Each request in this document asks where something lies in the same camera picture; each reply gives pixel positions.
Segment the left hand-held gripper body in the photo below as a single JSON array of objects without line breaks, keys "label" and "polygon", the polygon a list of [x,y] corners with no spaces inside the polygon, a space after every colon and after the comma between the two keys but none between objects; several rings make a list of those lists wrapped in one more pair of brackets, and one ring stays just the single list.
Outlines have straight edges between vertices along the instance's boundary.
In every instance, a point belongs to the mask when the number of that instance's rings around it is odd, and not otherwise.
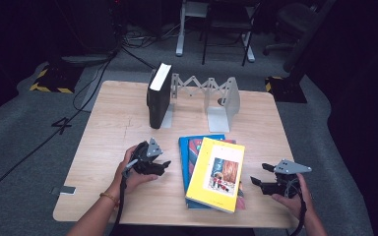
[{"label": "left hand-held gripper body", "polygon": [[155,169],[163,169],[155,163],[156,158],[162,154],[162,150],[154,138],[148,142],[139,143],[132,152],[129,163],[122,172],[124,177],[130,176],[130,170],[134,169],[139,174],[150,175]]}]

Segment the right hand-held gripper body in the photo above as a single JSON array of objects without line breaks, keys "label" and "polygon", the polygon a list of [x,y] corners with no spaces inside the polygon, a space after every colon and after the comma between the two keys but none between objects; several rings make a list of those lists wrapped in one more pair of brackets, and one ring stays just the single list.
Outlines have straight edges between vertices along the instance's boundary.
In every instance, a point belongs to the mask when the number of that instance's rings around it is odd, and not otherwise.
[{"label": "right hand-held gripper body", "polygon": [[311,172],[312,168],[287,159],[282,159],[275,165],[275,183],[264,183],[264,195],[279,194],[284,197],[294,197],[300,190],[297,173]]}]

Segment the blue book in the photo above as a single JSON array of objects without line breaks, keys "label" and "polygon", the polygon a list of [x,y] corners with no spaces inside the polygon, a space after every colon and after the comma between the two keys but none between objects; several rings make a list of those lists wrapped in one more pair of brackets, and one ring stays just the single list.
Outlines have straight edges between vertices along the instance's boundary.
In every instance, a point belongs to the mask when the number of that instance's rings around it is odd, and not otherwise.
[{"label": "blue book", "polygon": [[[201,136],[186,136],[180,137],[178,139],[178,144],[180,148],[180,160],[181,160],[181,168],[182,168],[182,179],[183,179],[183,189],[187,191],[190,176],[189,176],[189,141],[192,139],[200,139],[202,140],[204,135]],[[186,205],[189,209],[210,209],[209,206],[205,206],[203,204],[196,203],[191,200],[185,200]]]}]

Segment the black hardcover book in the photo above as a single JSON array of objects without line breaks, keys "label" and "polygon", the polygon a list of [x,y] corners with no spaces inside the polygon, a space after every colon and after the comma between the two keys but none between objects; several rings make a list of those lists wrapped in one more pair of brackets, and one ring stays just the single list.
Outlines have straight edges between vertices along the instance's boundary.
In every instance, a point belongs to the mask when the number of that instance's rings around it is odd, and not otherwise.
[{"label": "black hardcover book", "polygon": [[147,89],[149,121],[153,129],[159,129],[170,103],[171,66],[160,63],[151,77]]}]

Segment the white expandable bookend rack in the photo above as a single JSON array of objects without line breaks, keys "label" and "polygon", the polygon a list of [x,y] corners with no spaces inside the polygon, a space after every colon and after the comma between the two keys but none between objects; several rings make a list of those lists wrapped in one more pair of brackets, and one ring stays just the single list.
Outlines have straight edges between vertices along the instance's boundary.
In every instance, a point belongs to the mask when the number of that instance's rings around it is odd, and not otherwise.
[{"label": "white expandable bookend rack", "polygon": [[[170,99],[176,98],[180,91],[189,97],[196,94],[204,96],[204,110],[210,132],[230,131],[233,117],[239,112],[241,104],[240,92],[234,77],[228,78],[225,83],[219,85],[214,78],[200,82],[195,76],[191,76],[183,81],[178,74],[171,72]],[[171,126],[171,111],[172,105],[169,103],[161,127]]]}]

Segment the person's right hand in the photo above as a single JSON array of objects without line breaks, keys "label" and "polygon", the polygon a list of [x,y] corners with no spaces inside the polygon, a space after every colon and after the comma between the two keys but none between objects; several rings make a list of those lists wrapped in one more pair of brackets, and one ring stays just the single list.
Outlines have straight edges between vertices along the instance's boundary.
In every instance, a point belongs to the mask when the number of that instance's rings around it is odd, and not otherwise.
[{"label": "person's right hand", "polygon": [[293,198],[286,198],[278,194],[272,194],[271,198],[276,202],[282,204],[283,206],[287,207],[289,211],[297,218],[300,218],[301,206],[302,204],[306,205],[306,212],[304,215],[304,219],[308,220],[312,217],[316,216],[315,207],[312,202],[311,193],[307,187],[307,183],[302,174],[297,173],[297,178],[300,183],[300,189],[302,197],[294,196]]}]

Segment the grey tape piece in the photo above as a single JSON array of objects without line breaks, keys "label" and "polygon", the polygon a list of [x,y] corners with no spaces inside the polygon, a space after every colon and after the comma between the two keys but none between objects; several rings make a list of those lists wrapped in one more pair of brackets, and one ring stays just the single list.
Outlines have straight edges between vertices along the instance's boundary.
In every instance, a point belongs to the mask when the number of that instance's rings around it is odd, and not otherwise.
[{"label": "grey tape piece", "polygon": [[52,195],[74,195],[76,193],[76,188],[71,186],[53,187],[50,191]]}]

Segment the grey flat stand base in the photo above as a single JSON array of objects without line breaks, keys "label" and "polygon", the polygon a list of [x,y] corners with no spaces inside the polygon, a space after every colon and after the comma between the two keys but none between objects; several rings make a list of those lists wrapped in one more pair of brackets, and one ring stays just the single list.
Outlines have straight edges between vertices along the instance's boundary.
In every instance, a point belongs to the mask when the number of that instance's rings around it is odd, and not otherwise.
[{"label": "grey flat stand base", "polygon": [[97,65],[105,63],[110,59],[109,55],[105,54],[90,54],[90,55],[74,55],[63,56],[62,59],[72,65]]}]

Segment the dark stand column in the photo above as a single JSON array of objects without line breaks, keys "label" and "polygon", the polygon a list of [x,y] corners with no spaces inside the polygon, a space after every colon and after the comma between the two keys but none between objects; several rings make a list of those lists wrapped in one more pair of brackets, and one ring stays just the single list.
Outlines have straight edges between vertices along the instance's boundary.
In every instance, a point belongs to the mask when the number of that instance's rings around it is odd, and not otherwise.
[{"label": "dark stand column", "polygon": [[325,18],[329,14],[336,0],[327,0],[322,6],[320,12],[316,15],[316,18],[311,22],[309,28],[305,31],[303,37],[299,39],[297,44],[293,47],[292,52],[283,63],[283,69],[290,73],[299,61],[305,55],[305,50],[311,42],[311,39],[317,32],[318,28],[322,25]]}]

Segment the dark office chair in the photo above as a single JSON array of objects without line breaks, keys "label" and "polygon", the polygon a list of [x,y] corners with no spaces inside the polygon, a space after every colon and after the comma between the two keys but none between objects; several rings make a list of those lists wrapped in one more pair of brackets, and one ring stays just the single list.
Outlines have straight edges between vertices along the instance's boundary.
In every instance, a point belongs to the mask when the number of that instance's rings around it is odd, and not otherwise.
[{"label": "dark office chair", "polygon": [[276,44],[267,45],[263,54],[269,55],[274,50],[291,50],[309,30],[317,15],[314,7],[298,2],[287,4],[279,9],[276,22]]}]

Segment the yellow-black striped base plate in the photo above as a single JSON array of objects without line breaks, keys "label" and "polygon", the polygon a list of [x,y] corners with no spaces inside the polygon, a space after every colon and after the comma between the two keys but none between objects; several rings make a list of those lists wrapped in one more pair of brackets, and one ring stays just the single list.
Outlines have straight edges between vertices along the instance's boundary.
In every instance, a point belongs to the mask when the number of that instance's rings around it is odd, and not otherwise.
[{"label": "yellow-black striped base plate", "polygon": [[82,72],[81,68],[62,70],[47,65],[39,72],[31,90],[74,93]]},{"label": "yellow-black striped base plate", "polygon": [[291,82],[288,78],[268,77],[265,79],[265,89],[278,102],[307,102],[300,84]]}]

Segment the white desk frame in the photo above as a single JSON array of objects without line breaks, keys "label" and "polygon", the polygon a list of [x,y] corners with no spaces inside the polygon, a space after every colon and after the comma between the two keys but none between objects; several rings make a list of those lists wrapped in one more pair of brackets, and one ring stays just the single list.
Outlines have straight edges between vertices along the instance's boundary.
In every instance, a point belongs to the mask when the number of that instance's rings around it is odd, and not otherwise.
[{"label": "white desk frame", "polygon": [[[205,26],[205,19],[206,19],[206,13],[207,13],[207,5],[210,0],[182,0],[182,6],[180,10],[180,28],[179,28],[179,35],[177,39],[177,45],[176,45],[176,51],[175,54],[177,56],[183,55],[183,49],[184,49],[184,39],[185,39],[185,22],[186,18],[203,18],[204,22],[201,28],[201,33],[203,31],[203,28]],[[234,41],[232,43],[211,43],[211,46],[218,46],[218,47],[232,47],[235,43],[241,41]],[[248,50],[248,62],[254,62],[255,57],[252,52],[251,46]]]}]

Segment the black chair frame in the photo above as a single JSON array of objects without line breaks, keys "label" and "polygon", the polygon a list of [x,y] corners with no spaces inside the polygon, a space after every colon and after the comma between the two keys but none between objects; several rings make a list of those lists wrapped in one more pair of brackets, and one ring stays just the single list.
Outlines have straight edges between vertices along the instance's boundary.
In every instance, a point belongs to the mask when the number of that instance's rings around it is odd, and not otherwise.
[{"label": "black chair frame", "polygon": [[244,51],[242,66],[248,58],[250,33],[254,29],[254,19],[259,10],[260,0],[210,0],[207,5],[202,64],[205,64],[207,47],[211,46],[209,37],[212,31],[237,33],[235,41],[241,41]]}]

